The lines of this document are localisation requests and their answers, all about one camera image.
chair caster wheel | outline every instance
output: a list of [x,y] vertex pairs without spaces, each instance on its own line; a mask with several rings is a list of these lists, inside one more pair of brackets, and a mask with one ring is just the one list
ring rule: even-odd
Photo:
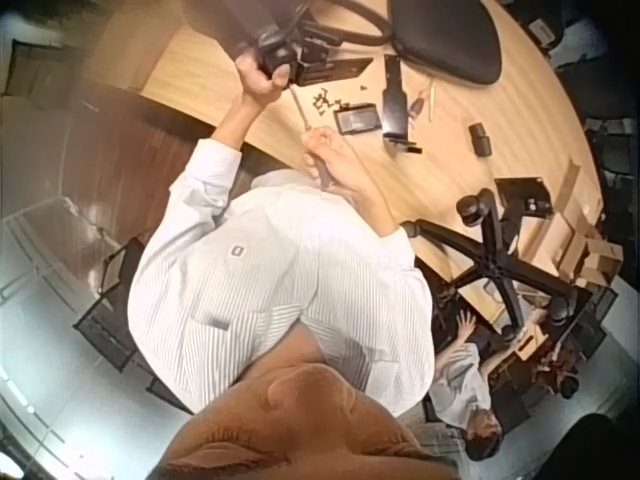
[[562,297],[553,297],[549,303],[549,307],[547,308],[549,321],[552,325],[560,327],[564,325],[567,318],[573,314],[572,310],[571,305],[566,299]]
[[400,226],[407,232],[409,238],[416,238],[420,235],[418,226],[414,222],[402,222]]
[[467,195],[458,200],[456,211],[462,218],[462,223],[467,227],[477,227],[484,218],[484,212],[480,208],[478,197],[474,195]]
[[504,327],[502,327],[502,332],[500,332],[500,335],[502,335],[502,339],[505,342],[511,343],[516,338],[516,329],[513,328],[512,325],[505,325]]

wooden table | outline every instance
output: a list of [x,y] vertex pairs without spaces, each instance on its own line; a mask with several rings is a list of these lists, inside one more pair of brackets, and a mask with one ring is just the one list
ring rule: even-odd
[[[367,4],[385,14],[387,0]],[[503,55],[501,79],[481,88],[438,76],[433,122],[423,114],[410,137],[422,155],[397,154],[384,148],[380,132],[349,138],[387,196],[398,221],[424,218],[474,238],[479,229],[463,226],[455,210],[458,199],[494,188],[496,177],[540,176],[555,198],[569,162],[585,172],[577,200],[588,220],[595,223],[601,193],[587,141],[576,113],[553,70],[526,34],[493,0],[485,0],[496,24]],[[319,17],[328,23],[361,31],[373,27],[337,7],[325,7]],[[385,87],[383,54],[390,48],[348,45],[347,56],[373,56],[374,63],[358,79],[324,85],[331,99],[343,102],[375,102],[382,107]],[[403,83],[410,101],[428,85],[425,71],[403,65]],[[320,116],[312,98],[320,86],[298,89],[306,113],[315,126],[333,126],[333,115]],[[212,125],[217,125],[239,93],[232,61],[216,41],[181,28],[151,73],[142,95]],[[480,160],[474,154],[467,127],[482,122],[491,136],[493,156]],[[302,169],[299,134],[302,123],[289,95],[267,109],[251,129],[247,142],[290,165]],[[527,219],[519,247],[526,251],[540,229],[540,221]],[[416,239],[417,255],[445,279],[451,279],[470,261],[451,251],[440,251]],[[490,297],[482,282],[461,292],[489,321],[503,305]]]

black plastic part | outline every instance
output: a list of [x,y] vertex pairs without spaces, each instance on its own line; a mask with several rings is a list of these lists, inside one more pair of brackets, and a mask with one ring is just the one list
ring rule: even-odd
[[303,65],[299,64],[294,83],[301,87],[317,85],[318,83],[335,82],[359,77],[373,58],[354,58],[346,60],[333,60],[327,63]]
[[551,194],[540,177],[496,178],[500,203],[519,208],[522,216],[551,218],[554,214]]
[[487,132],[484,130],[484,125],[482,123],[474,123],[469,127],[469,133],[471,134],[471,138],[475,137],[484,137],[487,135]]
[[361,103],[341,108],[333,112],[336,126],[342,135],[378,130],[382,127],[380,116],[374,103]]
[[409,141],[409,114],[407,94],[402,89],[400,57],[384,56],[387,88],[382,92],[382,136],[398,149],[408,153],[422,153],[422,149]]
[[473,152],[480,158],[488,158],[493,154],[489,137],[472,137]]

cardboard piece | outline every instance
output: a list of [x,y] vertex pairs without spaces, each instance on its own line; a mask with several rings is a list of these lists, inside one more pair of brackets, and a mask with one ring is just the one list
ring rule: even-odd
[[520,345],[518,345],[516,355],[518,355],[521,360],[527,361],[529,357],[542,346],[547,338],[549,338],[549,335],[542,331],[540,325],[532,325],[527,335],[522,339]]

ceiling light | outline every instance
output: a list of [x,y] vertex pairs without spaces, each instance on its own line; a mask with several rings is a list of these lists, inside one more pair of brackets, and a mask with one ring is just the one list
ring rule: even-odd
[[9,390],[11,390],[11,393],[13,393],[13,395],[18,399],[18,401],[22,404],[23,407],[27,407],[29,405],[29,402],[27,401],[26,397],[22,394],[20,390],[18,390],[18,387],[16,386],[15,383],[13,383],[13,380],[7,381],[7,387],[9,387]]

